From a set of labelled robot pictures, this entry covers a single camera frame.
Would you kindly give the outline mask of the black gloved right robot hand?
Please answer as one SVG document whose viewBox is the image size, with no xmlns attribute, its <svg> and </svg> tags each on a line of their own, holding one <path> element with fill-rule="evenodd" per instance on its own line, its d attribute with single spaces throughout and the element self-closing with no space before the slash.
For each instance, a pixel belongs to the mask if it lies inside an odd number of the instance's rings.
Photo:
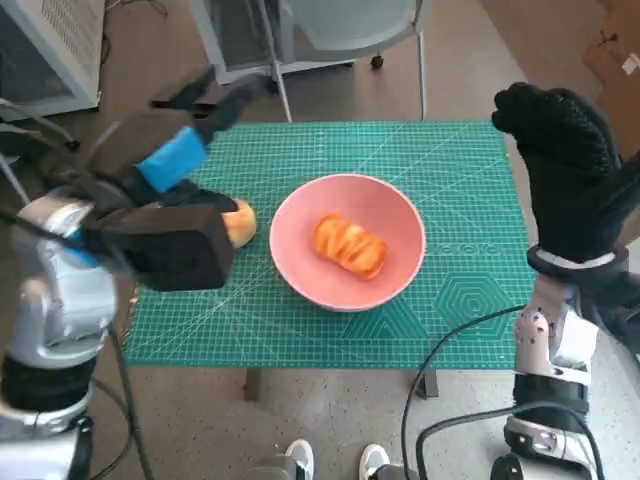
<svg viewBox="0 0 640 480">
<path fill-rule="evenodd" d="M 639 159 L 621 159 L 604 116 L 571 90 L 518 82 L 494 105 L 527 168 L 539 246 L 576 263 L 612 252 L 639 205 Z"/>
</svg>

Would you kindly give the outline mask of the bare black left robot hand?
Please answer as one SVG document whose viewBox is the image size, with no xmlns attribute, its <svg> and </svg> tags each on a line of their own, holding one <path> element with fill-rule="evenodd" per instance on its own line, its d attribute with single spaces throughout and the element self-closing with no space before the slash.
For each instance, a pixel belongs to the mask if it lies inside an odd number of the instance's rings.
<svg viewBox="0 0 640 480">
<path fill-rule="evenodd" d="M 268 76 L 247 75 L 221 87 L 215 68 L 201 67 L 114 124 L 93 148 L 88 167 L 134 205 L 156 202 L 186 183 L 208 158 L 215 135 L 270 90 Z"/>
</svg>

